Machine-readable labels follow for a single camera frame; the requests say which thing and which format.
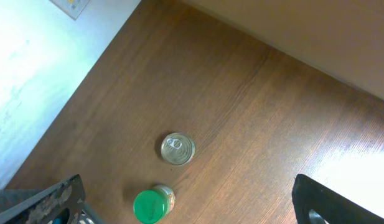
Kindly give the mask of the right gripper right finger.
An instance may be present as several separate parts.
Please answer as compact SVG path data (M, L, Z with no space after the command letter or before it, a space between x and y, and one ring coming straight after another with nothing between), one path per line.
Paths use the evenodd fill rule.
M294 179L292 201L298 224L384 224L384 218L304 174L298 174Z

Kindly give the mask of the grey plastic shopping basket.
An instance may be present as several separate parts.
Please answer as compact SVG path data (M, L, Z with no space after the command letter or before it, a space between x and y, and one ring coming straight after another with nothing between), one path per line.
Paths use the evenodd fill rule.
M84 203L78 224L105 224L105 222L91 206Z

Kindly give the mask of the green lid glass jar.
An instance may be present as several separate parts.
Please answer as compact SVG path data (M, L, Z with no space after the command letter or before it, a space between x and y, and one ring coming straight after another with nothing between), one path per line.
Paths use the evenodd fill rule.
M176 195L166 185L156 185L139 193L133 203L135 217L146 224L161 221L174 208Z

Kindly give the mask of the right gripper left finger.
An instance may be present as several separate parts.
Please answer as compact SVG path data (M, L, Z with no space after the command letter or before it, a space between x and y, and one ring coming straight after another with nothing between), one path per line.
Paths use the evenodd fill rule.
M47 189L0 190L0 223L78 223L85 199L78 174Z

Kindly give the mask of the silver tin can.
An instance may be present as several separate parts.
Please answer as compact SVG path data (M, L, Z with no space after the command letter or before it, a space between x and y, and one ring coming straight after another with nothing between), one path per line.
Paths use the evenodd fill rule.
M183 133L168 134L161 144L162 158L173 166L184 166L195 154L195 143Z

